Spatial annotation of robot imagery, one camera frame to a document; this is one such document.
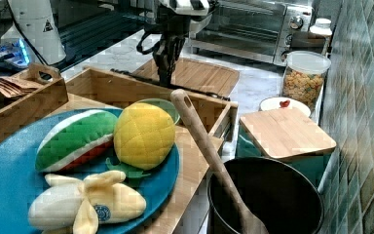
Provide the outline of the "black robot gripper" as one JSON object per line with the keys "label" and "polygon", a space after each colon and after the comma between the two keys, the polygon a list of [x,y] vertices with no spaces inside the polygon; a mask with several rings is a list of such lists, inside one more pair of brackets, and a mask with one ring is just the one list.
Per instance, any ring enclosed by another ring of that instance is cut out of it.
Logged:
{"label": "black robot gripper", "polygon": [[[136,49],[143,55],[153,54],[158,64],[159,82],[163,87],[171,85],[175,62],[188,36],[189,27],[189,16],[179,15],[165,6],[158,6],[154,18],[144,24],[144,34]],[[144,50],[142,43],[151,34],[160,34],[161,39],[152,48]]]}

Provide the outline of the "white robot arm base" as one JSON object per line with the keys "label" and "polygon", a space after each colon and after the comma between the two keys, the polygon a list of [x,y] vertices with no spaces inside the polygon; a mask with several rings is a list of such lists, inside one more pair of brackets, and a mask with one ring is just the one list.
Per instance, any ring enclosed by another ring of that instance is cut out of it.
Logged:
{"label": "white robot arm base", "polygon": [[7,0],[13,20],[2,42],[21,40],[31,61],[54,65],[66,58],[51,0]]}

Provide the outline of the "white striped robot arm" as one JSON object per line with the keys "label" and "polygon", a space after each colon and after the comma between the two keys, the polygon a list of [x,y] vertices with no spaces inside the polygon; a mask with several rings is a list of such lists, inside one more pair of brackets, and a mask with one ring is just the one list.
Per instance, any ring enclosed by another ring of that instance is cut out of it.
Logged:
{"label": "white striped robot arm", "polygon": [[[153,0],[153,19],[145,24],[136,49],[143,55],[152,54],[161,86],[171,85],[175,64],[193,31],[191,22],[206,20],[217,7],[218,0]],[[153,47],[144,50],[143,41],[151,34],[160,34],[161,38]]]}

